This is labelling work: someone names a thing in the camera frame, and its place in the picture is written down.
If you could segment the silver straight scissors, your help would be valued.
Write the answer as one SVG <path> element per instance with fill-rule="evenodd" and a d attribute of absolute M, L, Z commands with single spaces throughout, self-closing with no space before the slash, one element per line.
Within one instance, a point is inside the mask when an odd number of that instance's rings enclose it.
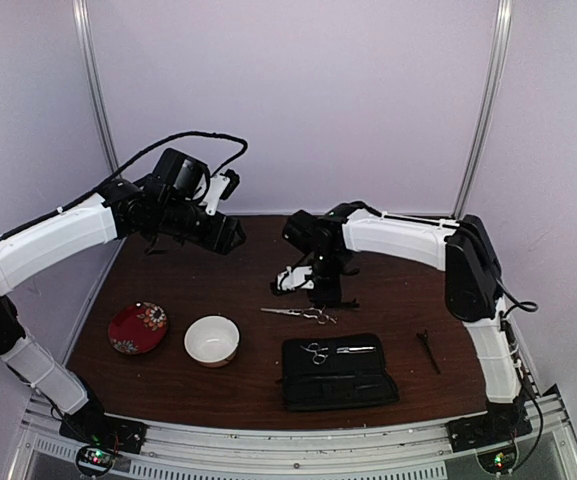
<path fill-rule="evenodd" d="M 300 317 L 310 320 L 315 320 L 319 325 L 325 325 L 327 323 L 331 323 L 335 325 L 337 320 L 328 315 L 323 309 L 318 309 L 314 307 L 309 308 L 261 308 L 261 312 L 275 314 L 275 315 L 283 315 L 283 316 L 291 316 L 291 317 Z"/>

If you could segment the silver thinning scissors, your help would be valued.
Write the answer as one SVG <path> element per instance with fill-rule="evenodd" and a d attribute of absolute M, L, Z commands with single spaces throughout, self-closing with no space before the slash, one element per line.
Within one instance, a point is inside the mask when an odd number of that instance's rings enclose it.
<path fill-rule="evenodd" d="M 376 346 L 341 346 L 331 349 L 317 342 L 300 345 L 300 349 L 310 354 L 312 363 L 317 366 L 324 364 L 332 353 L 336 355 L 356 355 L 369 354 L 377 351 Z"/>

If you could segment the black zip tool case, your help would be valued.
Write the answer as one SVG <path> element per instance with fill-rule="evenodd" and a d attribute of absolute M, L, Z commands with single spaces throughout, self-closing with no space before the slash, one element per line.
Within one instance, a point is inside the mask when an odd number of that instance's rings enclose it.
<path fill-rule="evenodd" d="M 341 346 L 376 346 L 369 354 L 336 355 L 314 365 L 300 345 L 317 342 L 334 349 Z M 399 401 L 398 386 L 386 370 L 379 337 L 363 333 L 334 338 L 297 338 L 282 344 L 282 397 L 292 412 L 318 412 L 377 407 Z"/>

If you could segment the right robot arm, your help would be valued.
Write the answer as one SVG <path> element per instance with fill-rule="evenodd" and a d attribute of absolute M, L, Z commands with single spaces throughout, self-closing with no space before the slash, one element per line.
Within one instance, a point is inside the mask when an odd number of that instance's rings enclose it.
<path fill-rule="evenodd" d="M 444 300 L 475 347 L 485 380 L 487 410 L 480 430 L 487 440 L 503 440 L 519 424 L 526 400 L 521 361 L 511 325 L 533 301 L 517 300 L 502 281 L 502 268 L 482 220 L 432 219 L 380 212 L 362 201 L 341 203 L 322 215 L 299 210 L 289 216 L 282 237 L 302 258 L 279 273 L 275 294 L 305 290 L 320 307 L 342 304 L 341 279 L 361 252 L 418 262 L 444 274 Z"/>

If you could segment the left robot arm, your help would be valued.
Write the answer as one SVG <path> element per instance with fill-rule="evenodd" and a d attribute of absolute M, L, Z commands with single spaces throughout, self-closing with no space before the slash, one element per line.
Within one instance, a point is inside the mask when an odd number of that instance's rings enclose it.
<path fill-rule="evenodd" d="M 168 148 L 154 170 L 137 181 L 113 175 L 71 206 L 0 235 L 0 362 L 73 415 L 74 429 L 91 444 L 112 433 L 106 415 L 89 404 L 91 395 L 73 373 L 43 347 L 19 318 L 18 287 L 52 278 L 90 249 L 131 235 L 150 243 L 162 236 L 226 255 L 244 241 L 235 217 L 220 212 L 240 183 L 230 168 L 211 172 L 202 161 Z"/>

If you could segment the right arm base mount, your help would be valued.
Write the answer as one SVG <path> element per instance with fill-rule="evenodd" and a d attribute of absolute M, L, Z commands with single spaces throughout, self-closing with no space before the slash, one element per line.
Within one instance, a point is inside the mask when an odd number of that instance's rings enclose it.
<path fill-rule="evenodd" d="M 519 466 L 517 440 L 533 431 L 521 398 L 510 404 L 486 402 L 484 413 L 451 420 L 446 429 L 453 453 L 474 451 L 479 467 L 495 476 Z"/>

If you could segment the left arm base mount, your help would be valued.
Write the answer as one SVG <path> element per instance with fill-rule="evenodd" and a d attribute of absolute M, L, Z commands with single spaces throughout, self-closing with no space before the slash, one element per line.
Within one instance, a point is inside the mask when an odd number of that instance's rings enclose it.
<path fill-rule="evenodd" d="M 125 454 L 139 454 L 147 433 L 143 422 L 99 412 L 60 414 L 59 418 L 59 434 L 81 443 L 75 453 L 75 467 L 92 479 L 108 474 Z"/>

